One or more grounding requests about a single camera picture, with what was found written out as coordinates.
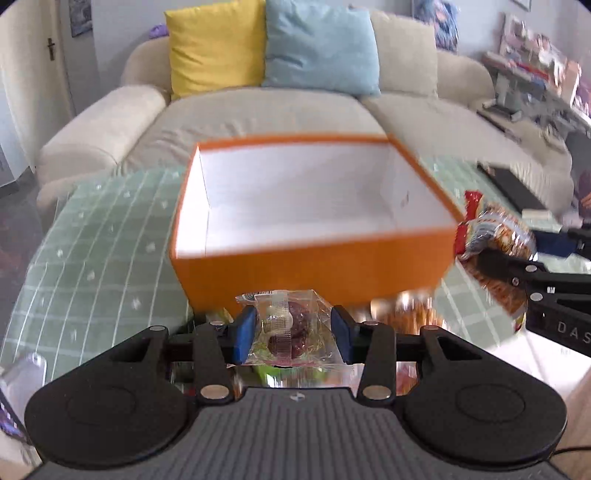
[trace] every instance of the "beige sofa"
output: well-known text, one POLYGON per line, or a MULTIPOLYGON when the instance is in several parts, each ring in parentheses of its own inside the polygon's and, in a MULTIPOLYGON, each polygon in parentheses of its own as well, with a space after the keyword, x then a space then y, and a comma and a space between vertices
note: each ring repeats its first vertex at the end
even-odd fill
MULTIPOLYGON (((387 22, 381 27, 374 23, 382 95, 361 99, 312 90, 241 88, 171 103, 168 39, 140 45, 127 62, 122 86, 82 112, 42 149, 37 175, 44 226, 54 219, 58 197, 89 176, 185 165, 195 143, 211 138, 288 132, 392 134, 419 156, 451 155, 509 166, 550 210, 564 212, 573 195, 568 153, 549 161, 540 154, 539 138, 526 135, 518 145, 469 109, 494 97, 488 71, 469 58, 435 51, 431 40, 432 60, 426 60, 427 52, 420 61, 436 63, 437 92, 395 91, 382 76, 407 72, 398 68, 398 47, 380 43, 379 34, 387 34, 384 28, 390 28, 387 22)), ((405 35, 407 44, 422 48, 411 33, 405 35)), ((403 84, 413 83, 402 79, 403 84)), ((536 129, 530 127, 535 137, 536 129)))

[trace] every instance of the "black cable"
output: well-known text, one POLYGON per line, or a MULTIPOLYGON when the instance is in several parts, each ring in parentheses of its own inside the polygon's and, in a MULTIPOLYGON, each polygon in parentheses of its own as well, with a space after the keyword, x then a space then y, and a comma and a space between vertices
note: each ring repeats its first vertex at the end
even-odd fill
POLYGON ((591 445, 586 445, 582 447, 561 448, 559 450, 555 450, 551 458, 554 458, 556 455, 562 455, 563 453, 570 452, 591 452, 591 445))

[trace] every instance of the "clear plastic wrapper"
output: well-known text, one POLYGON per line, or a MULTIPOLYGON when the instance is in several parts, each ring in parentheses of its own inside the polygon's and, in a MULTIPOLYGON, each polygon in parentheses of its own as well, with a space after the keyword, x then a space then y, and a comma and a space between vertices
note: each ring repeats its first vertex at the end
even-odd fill
POLYGON ((237 298, 253 304, 258 327, 248 365, 297 367, 341 363, 329 330, 331 305, 313 290, 274 290, 237 298))
POLYGON ((515 321, 515 330, 523 323, 527 297, 510 283, 489 278, 477 268, 477 258, 485 248, 502 251, 512 257, 531 260, 536 253, 535 238, 515 215, 497 203, 487 202, 480 192, 467 191, 466 222, 459 226, 456 255, 464 269, 515 321))

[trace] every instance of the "open box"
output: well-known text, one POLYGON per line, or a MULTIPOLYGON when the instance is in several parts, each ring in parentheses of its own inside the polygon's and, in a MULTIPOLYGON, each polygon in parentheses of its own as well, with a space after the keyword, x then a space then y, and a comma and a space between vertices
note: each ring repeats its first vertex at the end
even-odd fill
POLYGON ((438 285, 462 217, 392 138, 214 141, 187 170, 170 257, 197 311, 276 289, 356 304, 438 285))

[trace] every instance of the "door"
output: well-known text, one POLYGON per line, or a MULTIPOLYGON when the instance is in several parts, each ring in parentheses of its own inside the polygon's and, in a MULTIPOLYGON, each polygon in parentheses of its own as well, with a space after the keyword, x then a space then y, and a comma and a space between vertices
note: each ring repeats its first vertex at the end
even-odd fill
MULTIPOLYGON (((8 105, 13 140, 33 169, 41 147, 72 117, 63 62, 57 45, 51 45, 59 40, 56 15, 54 0, 17 0, 0 17, 0 83, 6 100, 0 108, 8 105)), ((10 162, 18 152, 4 149, 4 154, 10 162)))

